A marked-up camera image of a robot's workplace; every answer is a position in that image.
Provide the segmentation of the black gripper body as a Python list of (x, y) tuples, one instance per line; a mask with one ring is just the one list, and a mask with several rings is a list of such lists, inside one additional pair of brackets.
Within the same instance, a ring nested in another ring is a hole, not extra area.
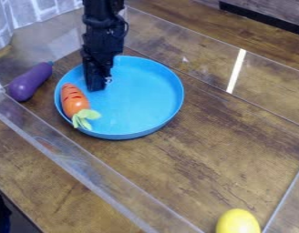
[(83, 62), (88, 79), (103, 79), (111, 75), (114, 59), (123, 52), (128, 23), (123, 17), (99, 20), (84, 17), (87, 32), (83, 34)]

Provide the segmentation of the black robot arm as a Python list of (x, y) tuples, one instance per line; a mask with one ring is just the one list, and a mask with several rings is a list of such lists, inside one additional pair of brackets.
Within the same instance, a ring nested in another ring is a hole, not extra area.
[(83, 67), (88, 91), (106, 89), (115, 56), (123, 53), (130, 24), (119, 12), (124, 0), (83, 0)]

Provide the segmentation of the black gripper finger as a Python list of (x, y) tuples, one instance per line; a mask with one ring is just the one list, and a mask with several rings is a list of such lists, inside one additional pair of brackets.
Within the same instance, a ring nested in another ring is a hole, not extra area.
[(112, 80), (111, 68), (104, 66), (86, 65), (84, 75), (90, 92), (104, 90)]

